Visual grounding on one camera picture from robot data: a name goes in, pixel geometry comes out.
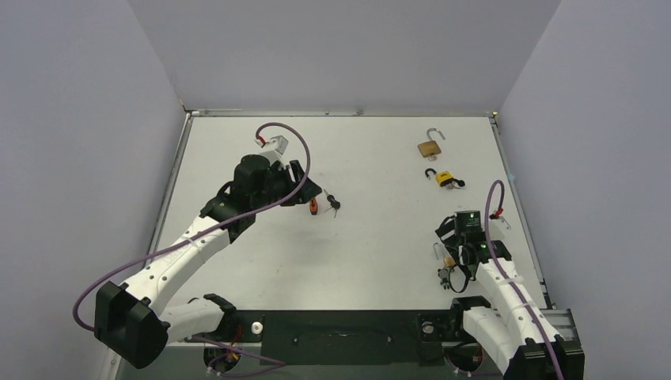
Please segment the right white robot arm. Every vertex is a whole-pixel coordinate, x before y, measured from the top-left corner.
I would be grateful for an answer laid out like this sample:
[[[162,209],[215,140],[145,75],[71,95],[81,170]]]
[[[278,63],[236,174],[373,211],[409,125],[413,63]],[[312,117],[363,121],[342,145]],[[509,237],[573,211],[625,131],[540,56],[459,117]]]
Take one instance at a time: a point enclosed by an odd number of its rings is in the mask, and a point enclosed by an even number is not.
[[[526,290],[513,257],[491,240],[478,211],[457,211],[435,230],[446,251],[437,271],[457,297],[448,331],[468,337],[495,362],[505,379],[582,379],[585,354],[551,324]]]

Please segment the small brass padlock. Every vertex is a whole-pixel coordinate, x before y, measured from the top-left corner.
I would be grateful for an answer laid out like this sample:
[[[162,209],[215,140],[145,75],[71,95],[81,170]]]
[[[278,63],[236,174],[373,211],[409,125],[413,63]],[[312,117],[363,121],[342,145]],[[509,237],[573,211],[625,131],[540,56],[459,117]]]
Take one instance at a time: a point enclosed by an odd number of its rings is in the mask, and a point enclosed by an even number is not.
[[[440,260],[443,263],[444,268],[454,268],[457,265],[456,261],[452,258],[442,243],[435,242],[432,245],[432,249],[436,260]]]

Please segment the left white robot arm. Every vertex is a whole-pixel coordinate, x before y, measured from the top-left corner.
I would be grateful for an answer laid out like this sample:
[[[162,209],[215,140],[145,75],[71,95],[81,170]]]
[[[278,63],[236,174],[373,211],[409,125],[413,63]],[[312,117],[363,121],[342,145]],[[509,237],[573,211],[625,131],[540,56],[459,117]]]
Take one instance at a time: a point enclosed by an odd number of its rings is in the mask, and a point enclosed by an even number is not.
[[[94,336],[137,369],[149,366],[168,344],[194,334],[229,339],[236,318],[224,298],[206,294],[175,307],[169,301],[214,254],[235,242],[257,214],[274,206],[307,204],[322,192],[297,160],[284,165],[280,158],[244,156],[233,179],[206,202],[173,245],[120,285],[108,281],[98,289]]]

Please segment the small padlock keys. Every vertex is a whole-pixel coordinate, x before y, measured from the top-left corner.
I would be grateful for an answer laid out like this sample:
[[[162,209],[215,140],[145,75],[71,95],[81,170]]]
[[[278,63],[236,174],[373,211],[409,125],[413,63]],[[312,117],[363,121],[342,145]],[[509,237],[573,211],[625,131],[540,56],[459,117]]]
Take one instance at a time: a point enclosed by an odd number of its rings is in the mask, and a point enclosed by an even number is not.
[[[440,284],[444,290],[451,289],[451,275],[453,273],[453,268],[444,267],[437,270],[438,278],[440,279]]]

